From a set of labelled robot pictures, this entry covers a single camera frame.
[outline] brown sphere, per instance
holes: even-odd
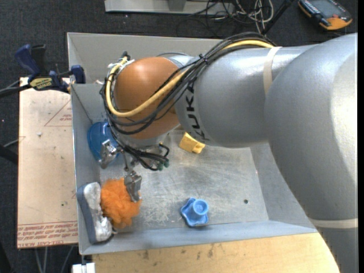
[[[147,57],[136,60],[126,66],[117,77],[115,83],[114,101],[117,110],[120,112],[127,112],[144,103],[177,69],[178,67],[165,57]],[[128,118],[119,118],[119,120],[129,123],[148,116],[157,108],[161,100],[170,90],[171,89],[168,89],[160,98],[140,113]],[[164,114],[171,104],[172,102],[170,102],[157,117]],[[179,121],[174,108],[171,108],[163,118],[154,121],[149,127],[137,134],[131,135],[131,137],[136,139],[154,138],[172,130],[178,126],[178,124]],[[142,125],[131,127],[119,126],[119,128],[125,131],[131,131],[141,126]]]

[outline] orange pom-pom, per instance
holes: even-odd
[[[116,228],[130,226],[131,218],[139,214],[141,200],[132,202],[124,185],[124,178],[109,179],[101,188],[101,208]]]

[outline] orange device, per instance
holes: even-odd
[[[299,0],[298,5],[314,23],[326,30],[338,30],[353,21],[350,13],[335,0]]]

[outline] cardboard sheet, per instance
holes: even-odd
[[[20,93],[17,247],[78,242],[71,97]]]

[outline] yellow block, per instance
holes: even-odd
[[[188,152],[194,152],[199,154],[205,147],[205,144],[198,142],[192,138],[188,133],[184,133],[183,138],[179,144],[179,147]]]

